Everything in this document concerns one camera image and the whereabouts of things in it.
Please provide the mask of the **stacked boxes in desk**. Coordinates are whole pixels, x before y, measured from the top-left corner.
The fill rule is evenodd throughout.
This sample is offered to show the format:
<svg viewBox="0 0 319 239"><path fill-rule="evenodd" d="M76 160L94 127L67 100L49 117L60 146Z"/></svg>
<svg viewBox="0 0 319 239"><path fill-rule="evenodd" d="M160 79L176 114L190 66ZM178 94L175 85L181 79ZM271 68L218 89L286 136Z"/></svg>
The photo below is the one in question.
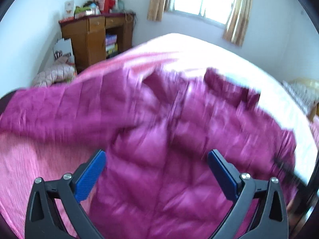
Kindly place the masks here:
<svg viewBox="0 0 319 239"><path fill-rule="evenodd" d="M118 45L117 45L117 35L109 35L106 34L105 37L105 51L106 56L110 56L113 53L116 53L118 51Z"/></svg>

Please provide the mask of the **right beige curtain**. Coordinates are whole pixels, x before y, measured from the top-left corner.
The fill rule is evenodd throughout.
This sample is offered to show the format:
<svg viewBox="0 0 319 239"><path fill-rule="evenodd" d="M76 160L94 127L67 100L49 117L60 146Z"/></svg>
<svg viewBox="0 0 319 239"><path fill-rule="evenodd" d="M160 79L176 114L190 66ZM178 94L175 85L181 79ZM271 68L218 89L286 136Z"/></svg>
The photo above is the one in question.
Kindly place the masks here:
<svg viewBox="0 0 319 239"><path fill-rule="evenodd" d="M234 0L232 10L223 33L223 39L242 47L248 28L252 0Z"/></svg>

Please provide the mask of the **pink quilted bundle on floor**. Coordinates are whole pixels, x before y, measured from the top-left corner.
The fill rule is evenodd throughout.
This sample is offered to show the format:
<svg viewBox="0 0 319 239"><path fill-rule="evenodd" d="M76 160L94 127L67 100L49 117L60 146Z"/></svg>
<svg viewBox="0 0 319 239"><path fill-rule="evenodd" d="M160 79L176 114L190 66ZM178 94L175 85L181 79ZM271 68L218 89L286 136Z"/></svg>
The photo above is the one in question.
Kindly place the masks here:
<svg viewBox="0 0 319 239"><path fill-rule="evenodd" d="M57 83L68 83L74 80L77 71L68 57L59 57L53 65L38 73L32 80L32 87L49 87Z"/></svg>

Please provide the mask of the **white paper bag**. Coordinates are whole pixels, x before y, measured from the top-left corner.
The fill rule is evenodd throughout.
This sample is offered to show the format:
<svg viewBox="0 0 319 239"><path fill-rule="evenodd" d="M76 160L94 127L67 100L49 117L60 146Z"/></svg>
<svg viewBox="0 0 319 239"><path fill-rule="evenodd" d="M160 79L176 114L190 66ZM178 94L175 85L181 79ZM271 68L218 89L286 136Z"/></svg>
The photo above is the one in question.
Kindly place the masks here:
<svg viewBox="0 0 319 239"><path fill-rule="evenodd" d="M53 47L54 59L57 60L60 57L67 57L68 62L71 64L75 63L75 57L72 49L71 39L61 38Z"/></svg>

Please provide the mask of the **white card box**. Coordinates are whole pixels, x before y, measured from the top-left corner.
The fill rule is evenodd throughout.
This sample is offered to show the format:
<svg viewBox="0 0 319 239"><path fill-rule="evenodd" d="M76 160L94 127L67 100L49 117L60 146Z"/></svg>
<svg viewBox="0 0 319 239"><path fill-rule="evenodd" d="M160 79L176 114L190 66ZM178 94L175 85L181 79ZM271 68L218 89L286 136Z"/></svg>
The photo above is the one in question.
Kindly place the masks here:
<svg viewBox="0 0 319 239"><path fill-rule="evenodd" d="M74 0L66 1L64 3L64 19L73 17L74 13L75 13Z"/></svg>

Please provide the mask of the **wooden desk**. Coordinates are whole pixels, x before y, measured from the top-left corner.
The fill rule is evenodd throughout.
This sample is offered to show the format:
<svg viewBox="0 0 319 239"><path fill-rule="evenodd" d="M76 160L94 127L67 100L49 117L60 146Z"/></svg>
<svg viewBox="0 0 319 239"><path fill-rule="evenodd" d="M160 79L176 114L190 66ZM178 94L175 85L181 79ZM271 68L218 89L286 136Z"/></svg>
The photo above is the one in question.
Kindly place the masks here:
<svg viewBox="0 0 319 239"><path fill-rule="evenodd" d="M134 12L110 13L60 22L62 37L70 39L78 73L106 60L106 35L116 35L120 53L132 48Z"/></svg>

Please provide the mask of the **red gift bag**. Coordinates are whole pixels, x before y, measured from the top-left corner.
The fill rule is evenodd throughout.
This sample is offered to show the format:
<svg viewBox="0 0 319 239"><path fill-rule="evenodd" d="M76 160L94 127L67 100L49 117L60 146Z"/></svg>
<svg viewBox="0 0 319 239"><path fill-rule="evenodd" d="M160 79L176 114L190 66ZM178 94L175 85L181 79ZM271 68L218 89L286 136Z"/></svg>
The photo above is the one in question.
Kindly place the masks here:
<svg viewBox="0 0 319 239"><path fill-rule="evenodd" d="M94 0L94 2L102 13L109 13L116 3L115 0Z"/></svg>

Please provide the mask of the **beige curtain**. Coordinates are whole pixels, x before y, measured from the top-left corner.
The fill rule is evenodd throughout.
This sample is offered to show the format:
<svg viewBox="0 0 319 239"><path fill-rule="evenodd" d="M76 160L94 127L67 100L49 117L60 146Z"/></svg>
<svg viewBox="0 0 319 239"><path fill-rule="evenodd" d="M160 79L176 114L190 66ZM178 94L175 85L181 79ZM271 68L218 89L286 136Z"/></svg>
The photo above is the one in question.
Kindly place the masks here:
<svg viewBox="0 0 319 239"><path fill-rule="evenodd" d="M234 0L232 10L223 33L223 39L242 47L248 28L252 0Z"/></svg>
<svg viewBox="0 0 319 239"><path fill-rule="evenodd" d="M161 22L165 7L165 0L150 0L147 20Z"/></svg>

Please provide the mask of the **green cloth on desk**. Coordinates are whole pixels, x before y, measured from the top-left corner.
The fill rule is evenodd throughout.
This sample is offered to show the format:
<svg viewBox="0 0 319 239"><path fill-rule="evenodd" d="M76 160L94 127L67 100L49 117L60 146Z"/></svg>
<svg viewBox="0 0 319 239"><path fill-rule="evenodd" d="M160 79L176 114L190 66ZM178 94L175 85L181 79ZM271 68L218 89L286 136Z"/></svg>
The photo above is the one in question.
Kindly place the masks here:
<svg viewBox="0 0 319 239"><path fill-rule="evenodd" d="M82 18L82 17L87 17L91 15L95 15L96 11L94 8L91 7L76 7L75 13L74 13L74 18Z"/></svg>

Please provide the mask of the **left beige curtain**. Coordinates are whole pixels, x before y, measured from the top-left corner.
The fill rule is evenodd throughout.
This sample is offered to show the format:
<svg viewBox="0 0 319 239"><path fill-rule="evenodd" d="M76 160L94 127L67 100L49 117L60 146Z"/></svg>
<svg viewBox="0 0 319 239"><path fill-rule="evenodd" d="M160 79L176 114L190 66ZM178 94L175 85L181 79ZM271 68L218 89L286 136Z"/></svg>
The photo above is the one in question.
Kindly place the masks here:
<svg viewBox="0 0 319 239"><path fill-rule="evenodd" d="M165 0L150 0L147 20L161 22L165 7Z"/></svg>

